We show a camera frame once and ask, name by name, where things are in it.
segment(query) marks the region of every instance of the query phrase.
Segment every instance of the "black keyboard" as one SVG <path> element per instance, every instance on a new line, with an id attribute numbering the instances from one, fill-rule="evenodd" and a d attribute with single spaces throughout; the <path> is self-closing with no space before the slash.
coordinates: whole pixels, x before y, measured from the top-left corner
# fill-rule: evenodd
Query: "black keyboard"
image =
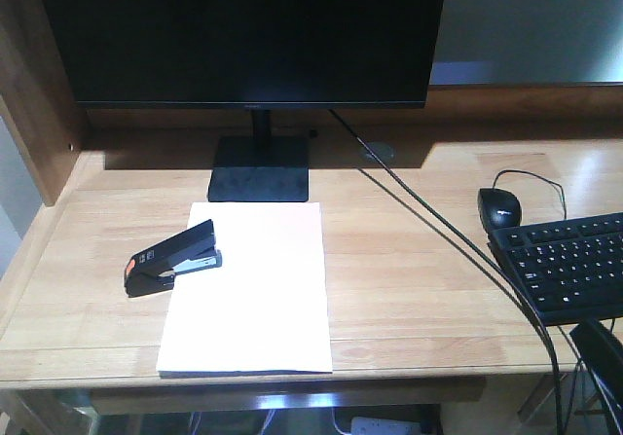
<path id="1" fill-rule="evenodd" d="M 623 315 L 623 213 L 499 229 L 490 240 L 546 326 Z"/>

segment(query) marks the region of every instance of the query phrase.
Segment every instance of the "computer mouse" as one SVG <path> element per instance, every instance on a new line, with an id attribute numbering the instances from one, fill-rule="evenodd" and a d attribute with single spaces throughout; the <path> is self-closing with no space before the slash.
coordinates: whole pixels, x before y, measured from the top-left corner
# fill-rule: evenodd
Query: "computer mouse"
<path id="1" fill-rule="evenodd" d="M 519 226 L 522 221 L 522 207 L 519 200 L 502 189 L 480 189 L 478 212 L 487 234 L 497 229 Z"/>

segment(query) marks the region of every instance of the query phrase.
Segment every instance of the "paper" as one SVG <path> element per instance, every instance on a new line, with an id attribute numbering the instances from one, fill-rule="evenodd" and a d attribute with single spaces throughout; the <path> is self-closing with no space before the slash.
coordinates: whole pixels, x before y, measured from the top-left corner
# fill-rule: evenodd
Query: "paper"
<path id="1" fill-rule="evenodd" d="M 220 268 L 175 278 L 159 372 L 332 372 L 317 203 L 195 203 Z"/>

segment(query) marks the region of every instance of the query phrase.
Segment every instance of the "monitor stand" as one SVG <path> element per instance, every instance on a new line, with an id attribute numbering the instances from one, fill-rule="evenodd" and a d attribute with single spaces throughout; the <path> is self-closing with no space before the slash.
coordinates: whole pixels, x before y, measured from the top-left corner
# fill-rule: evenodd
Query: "monitor stand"
<path id="1" fill-rule="evenodd" d="M 307 201 L 308 140 L 272 136 L 270 111 L 251 111 L 253 136 L 219 140 L 208 201 Z"/>

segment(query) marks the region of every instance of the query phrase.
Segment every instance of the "stapler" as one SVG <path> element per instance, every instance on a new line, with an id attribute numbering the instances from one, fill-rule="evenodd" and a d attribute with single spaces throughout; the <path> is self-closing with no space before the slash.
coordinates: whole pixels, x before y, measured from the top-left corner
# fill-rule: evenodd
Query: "stapler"
<path id="1" fill-rule="evenodd" d="M 220 267 L 211 219 L 133 255 L 124 271 L 129 297 L 145 296 L 173 288 L 175 277 Z"/>

